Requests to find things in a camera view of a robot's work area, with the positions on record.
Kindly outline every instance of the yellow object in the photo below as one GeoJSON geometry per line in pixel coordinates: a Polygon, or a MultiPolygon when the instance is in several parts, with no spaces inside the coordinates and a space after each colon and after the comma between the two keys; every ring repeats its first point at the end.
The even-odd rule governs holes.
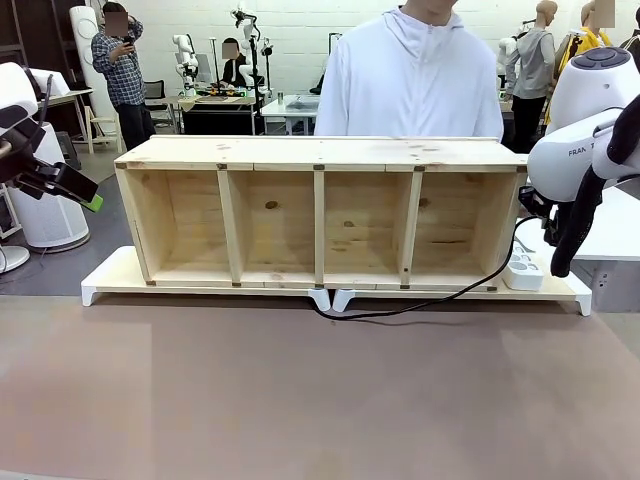
{"type": "MultiPolygon", "coordinates": [[[[596,35],[591,30],[589,30],[587,27],[582,27],[582,31],[585,32],[587,36],[581,37],[579,39],[580,43],[578,44],[578,51],[576,52],[575,56],[582,55],[583,53],[588,52],[589,50],[600,47],[600,42],[598,41],[598,37],[596,37],[596,35]]],[[[606,47],[611,47],[613,45],[611,43],[611,40],[609,39],[609,36],[606,33],[600,32],[600,38],[602,39],[602,42],[605,44],[606,47]]],[[[569,63],[569,60],[573,58],[573,57],[569,58],[569,52],[571,51],[571,45],[573,43],[573,39],[574,39],[574,35],[571,35],[571,38],[569,39],[569,43],[567,43],[567,48],[564,51],[564,55],[562,56],[562,60],[560,61],[560,66],[558,67],[558,77],[560,77],[560,75],[562,74],[564,67],[567,66],[567,63],[569,63]]],[[[549,125],[550,123],[551,123],[551,107],[547,109],[547,115],[544,119],[545,125],[549,125]]]]}

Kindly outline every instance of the gray hoodie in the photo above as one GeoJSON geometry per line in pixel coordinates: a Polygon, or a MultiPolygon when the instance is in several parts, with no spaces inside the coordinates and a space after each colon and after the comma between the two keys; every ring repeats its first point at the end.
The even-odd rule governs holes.
{"type": "Polygon", "coordinates": [[[542,28],[532,28],[518,40],[516,50],[507,59],[507,93],[522,99],[546,97],[555,65],[553,35],[542,28]],[[516,81],[516,63],[520,76],[516,81]]]}

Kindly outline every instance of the chair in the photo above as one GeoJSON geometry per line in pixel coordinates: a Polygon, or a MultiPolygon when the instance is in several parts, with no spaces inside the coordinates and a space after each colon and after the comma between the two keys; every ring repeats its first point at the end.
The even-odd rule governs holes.
{"type": "Polygon", "coordinates": [[[87,143],[89,144],[89,153],[93,155],[94,143],[116,142],[118,153],[122,153],[122,131],[120,130],[120,119],[117,113],[113,113],[113,117],[96,117],[93,110],[89,106],[84,107],[84,119],[87,127],[87,143]],[[100,128],[101,123],[113,123],[115,131],[113,134],[105,134],[100,128]],[[93,136],[92,125],[95,125],[97,136],[93,136]]]}
{"type": "MultiPolygon", "coordinates": [[[[144,82],[144,85],[147,87],[145,95],[146,100],[161,100],[165,98],[164,80],[158,80],[157,82],[144,82]]],[[[154,125],[163,127],[171,126],[171,115],[169,113],[168,105],[145,104],[145,106],[151,112],[151,120],[153,120],[154,125]],[[154,112],[163,112],[164,115],[162,117],[154,117],[154,112]]]]}

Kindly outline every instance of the gray floor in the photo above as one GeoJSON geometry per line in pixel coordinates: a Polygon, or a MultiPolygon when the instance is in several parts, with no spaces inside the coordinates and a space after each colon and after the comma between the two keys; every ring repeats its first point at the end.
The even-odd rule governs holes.
{"type": "MultiPolygon", "coordinates": [[[[33,253],[29,262],[0,277],[2,295],[80,295],[80,282],[115,249],[132,245],[131,233],[115,176],[100,184],[104,198],[100,212],[86,212],[91,239],[75,250],[52,255],[33,253]]],[[[10,237],[9,245],[25,246],[22,232],[10,237]]]]}

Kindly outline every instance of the black pants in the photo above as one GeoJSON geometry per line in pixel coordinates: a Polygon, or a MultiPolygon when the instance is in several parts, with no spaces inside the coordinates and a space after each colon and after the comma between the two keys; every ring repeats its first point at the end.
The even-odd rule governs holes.
{"type": "Polygon", "coordinates": [[[151,113],[144,104],[118,105],[116,111],[120,118],[120,129],[127,150],[136,148],[156,133],[151,113]]]}
{"type": "Polygon", "coordinates": [[[513,97],[513,123],[515,137],[513,139],[513,151],[515,153],[529,153],[533,148],[532,137],[538,130],[540,116],[547,97],[523,99],[513,97]]]}

